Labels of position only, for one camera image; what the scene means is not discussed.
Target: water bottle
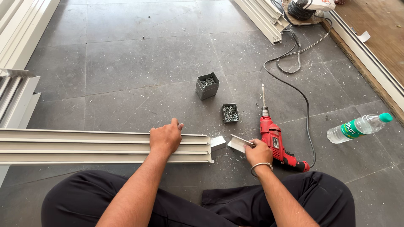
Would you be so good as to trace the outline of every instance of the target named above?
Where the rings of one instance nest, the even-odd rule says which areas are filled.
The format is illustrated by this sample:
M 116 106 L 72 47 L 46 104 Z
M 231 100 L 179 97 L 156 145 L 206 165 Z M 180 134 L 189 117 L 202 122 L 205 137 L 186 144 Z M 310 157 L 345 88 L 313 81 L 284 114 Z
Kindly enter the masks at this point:
M 332 143 L 342 143 L 375 133 L 392 120 L 393 117 L 389 113 L 368 114 L 328 130 L 327 137 Z

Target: green bottle cap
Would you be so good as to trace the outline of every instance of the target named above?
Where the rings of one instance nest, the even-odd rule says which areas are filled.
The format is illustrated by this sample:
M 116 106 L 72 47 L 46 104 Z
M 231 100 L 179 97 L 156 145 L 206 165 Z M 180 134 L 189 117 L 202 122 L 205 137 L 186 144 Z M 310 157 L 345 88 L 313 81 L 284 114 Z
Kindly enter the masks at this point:
M 380 119 L 382 122 L 387 123 L 387 122 L 392 121 L 392 120 L 393 120 L 393 117 L 392 117 L 389 113 L 382 113 L 382 114 L 379 115 L 379 119 Z

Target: black pants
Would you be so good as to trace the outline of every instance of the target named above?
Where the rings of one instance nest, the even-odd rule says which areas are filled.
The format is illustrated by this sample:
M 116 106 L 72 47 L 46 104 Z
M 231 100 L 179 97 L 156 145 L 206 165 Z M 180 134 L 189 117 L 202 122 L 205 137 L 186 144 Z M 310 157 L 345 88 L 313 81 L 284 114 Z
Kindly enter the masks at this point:
M 127 177 L 99 170 L 76 173 L 53 187 L 42 204 L 43 227 L 95 226 Z M 354 200 L 339 180 L 321 172 L 282 183 L 322 227 L 355 226 Z M 159 189 L 149 226 L 276 226 L 261 185 L 204 190 L 202 206 Z

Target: left hand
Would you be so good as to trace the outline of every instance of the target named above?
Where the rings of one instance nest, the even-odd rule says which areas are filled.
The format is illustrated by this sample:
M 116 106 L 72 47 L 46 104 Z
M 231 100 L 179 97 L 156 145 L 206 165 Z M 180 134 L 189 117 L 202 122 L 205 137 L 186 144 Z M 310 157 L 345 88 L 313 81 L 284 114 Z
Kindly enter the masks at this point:
M 176 118 L 171 120 L 171 124 L 163 127 L 150 129 L 150 153 L 159 152 L 165 158 L 177 150 L 181 142 L 181 130 L 184 124 L 178 123 Z

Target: person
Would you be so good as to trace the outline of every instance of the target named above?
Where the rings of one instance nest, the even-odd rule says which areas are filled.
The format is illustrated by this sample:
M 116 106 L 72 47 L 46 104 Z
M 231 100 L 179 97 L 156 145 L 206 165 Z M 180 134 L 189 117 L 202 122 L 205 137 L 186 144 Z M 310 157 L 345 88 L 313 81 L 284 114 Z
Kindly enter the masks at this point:
M 150 130 L 150 154 L 130 177 L 99 170 L 78 172 L 54 186 L 41 210 L 43 227 L 351 227 L 355 208 L 344 183 L 321 172 L 279 180 L 272 153 L 254 139 L 246 157 L 261 185 L 204 190 L 202 206 L 158 188 L 169 156 L 181 142 L 171 124 Z
M 344 5 L 345 4 L 345 0 L 335 0 L 334 3 L 336 5 Z

